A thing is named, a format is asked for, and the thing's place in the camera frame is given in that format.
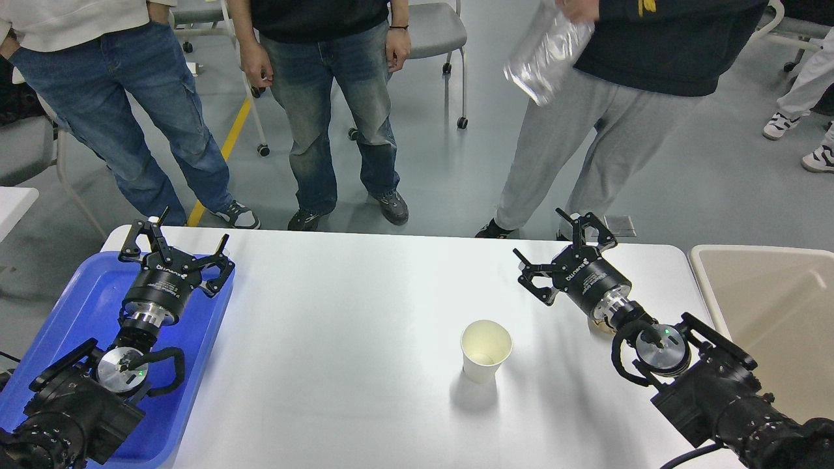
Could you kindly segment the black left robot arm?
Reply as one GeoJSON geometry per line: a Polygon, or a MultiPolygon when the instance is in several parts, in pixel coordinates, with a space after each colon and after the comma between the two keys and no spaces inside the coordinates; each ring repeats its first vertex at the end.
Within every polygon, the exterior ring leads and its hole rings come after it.
{"type": "Polygon", "coordinates": [[[87,259],[2,391],[3,468],[147,468],[193,404],[235,262],[170,246],[162,219],[87,259]]]}

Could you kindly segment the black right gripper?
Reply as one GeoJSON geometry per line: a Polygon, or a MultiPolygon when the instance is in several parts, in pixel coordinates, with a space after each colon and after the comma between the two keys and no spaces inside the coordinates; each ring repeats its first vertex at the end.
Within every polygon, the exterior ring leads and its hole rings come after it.
{"type": "Polygon", "coordinates": [[[592,212],[569,216],[561,208],[555,211],[571,224],[571,243],[552,263],[532,264],[517,248],[517,281],[547,306],[554,303],[558,291],[564,291],[593,320],[611,319],[616,308],[628,301],[631,282],[614,268],[601,253],[617,246],[618,241],[607,226],[592,212]],[[586,243],[589,229],[596,232],[596,244],[586,243]],[[554,286],[536,286],[534,278],[553,279],[554,286]]]}

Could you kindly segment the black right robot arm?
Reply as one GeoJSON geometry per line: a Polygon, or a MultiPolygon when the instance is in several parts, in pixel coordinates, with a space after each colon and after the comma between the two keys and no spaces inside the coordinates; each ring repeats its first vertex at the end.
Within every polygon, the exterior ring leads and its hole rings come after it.
{"type": "Polygon", "coordinates": [[[655,387],[652,403],[692,445],[665,464],[677,467],[728,448],[747,468],[831,468],[832,421],[804,424],[775,409],[760,394],[750,354],[690,313],[662,324],[629,299],[631,282],[603,258],[616,237],[595,214],[560,216],[573,229],[571,243],[551,262],[521,258],[519,284],[545,305],[560,292],[586,316],[614,332],[611,360],[617,373],[655,387]]]}

